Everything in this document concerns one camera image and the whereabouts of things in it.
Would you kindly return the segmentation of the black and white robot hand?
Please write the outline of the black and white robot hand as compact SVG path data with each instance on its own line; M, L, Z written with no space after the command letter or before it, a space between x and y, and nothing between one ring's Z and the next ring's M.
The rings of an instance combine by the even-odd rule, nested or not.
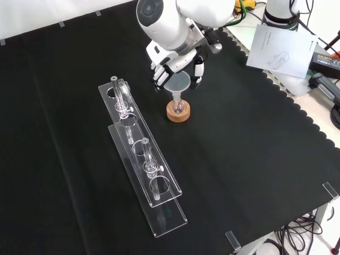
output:
M205 58L202 56L201 47L191 50L189 53L179 55L176 51L165 50L154 41L146 48L151 60L151 81L156 91L164 89L170 78L182 72L188 66L193 66L193 75L190 76L190 89L196 89L202 82L205 70Z

